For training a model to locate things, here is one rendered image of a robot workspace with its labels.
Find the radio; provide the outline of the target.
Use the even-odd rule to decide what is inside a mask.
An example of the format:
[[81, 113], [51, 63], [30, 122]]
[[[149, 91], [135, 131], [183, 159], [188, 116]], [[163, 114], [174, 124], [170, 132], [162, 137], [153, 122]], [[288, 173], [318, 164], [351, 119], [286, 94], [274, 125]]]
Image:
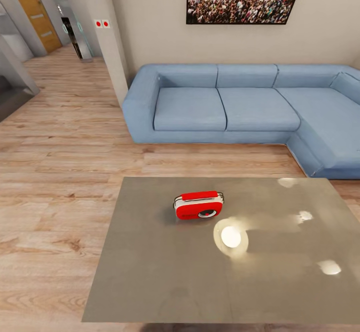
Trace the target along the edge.
[[179, 195], [173, 208], [181, 220], [211, 218], [222, 210], [224, 198], [217, 191], [202, 191]]

